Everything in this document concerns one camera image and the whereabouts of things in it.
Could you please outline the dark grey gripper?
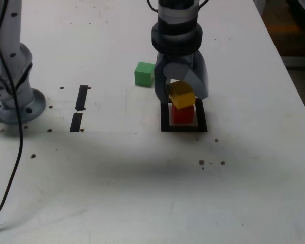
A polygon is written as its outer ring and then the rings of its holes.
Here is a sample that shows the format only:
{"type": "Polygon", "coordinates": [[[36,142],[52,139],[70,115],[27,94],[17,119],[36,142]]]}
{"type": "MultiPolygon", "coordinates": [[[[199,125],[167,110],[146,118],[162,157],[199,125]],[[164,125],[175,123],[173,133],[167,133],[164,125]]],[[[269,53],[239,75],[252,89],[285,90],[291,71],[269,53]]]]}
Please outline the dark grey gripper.
{"type": "Polygon", "coordinates": [[[154,69],[155,93],[161,103],[168,103],[169,94],[165,88],[167,78],[187,83],[195,96],[205,99],[209,95],[208,73],[200,51],[185,56],[158,53],[154,69]]]}

